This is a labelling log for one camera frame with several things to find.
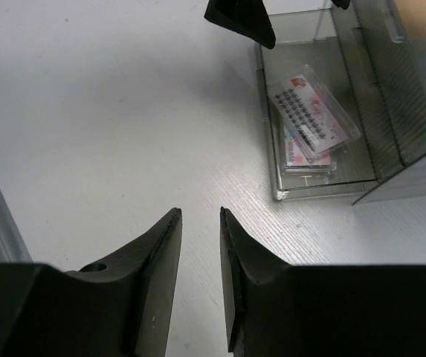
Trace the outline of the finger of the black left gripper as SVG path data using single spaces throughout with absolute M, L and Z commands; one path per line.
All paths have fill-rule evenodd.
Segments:
M 350 4 L 351 4 L 351 0 L 332 0 L 332 3 L 334 6 L 342 9 L 342 10 L 346 10 L 349 8 Z
M 275 32 L 261 0 L 209 0 L 204 18 L 267 49 L 276 45 Z

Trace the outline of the clear nail sticker case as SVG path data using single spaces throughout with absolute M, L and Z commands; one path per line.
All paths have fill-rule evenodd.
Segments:
M 308 160 L 360 138 L 361 131 L 309 65 L 267 85 L 271 102 Z
M 308 160 L 286 126 L 283 127 L 283 151 L 281 156 L 281 169 L 283 173 L 331 174 L 337 169 L 337 162 L 330 155 L 325 155 L 314 161 Z

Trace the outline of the clear acrylic makeup organizer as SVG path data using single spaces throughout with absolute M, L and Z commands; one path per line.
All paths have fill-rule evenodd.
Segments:
M 277 201 L 354 195 L 358 202 L 426 196 L 426 22 L 401 1 L 353 1 L 347 10 L 273 14 L 276 46 L 258 46 L 272 196 Z M 309 79 L 358 138 L 309 163 L 271 93 Z

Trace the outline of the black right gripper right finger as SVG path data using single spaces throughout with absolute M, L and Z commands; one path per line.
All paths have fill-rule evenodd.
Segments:
M 426 356 L 426 265 L 292 265 L 220 212 L 235 356 Z

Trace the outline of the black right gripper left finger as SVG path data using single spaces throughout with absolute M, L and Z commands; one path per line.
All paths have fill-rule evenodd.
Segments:
M 0 356 L 163 356 L 182 212 L 78 271 L 0 263 Z

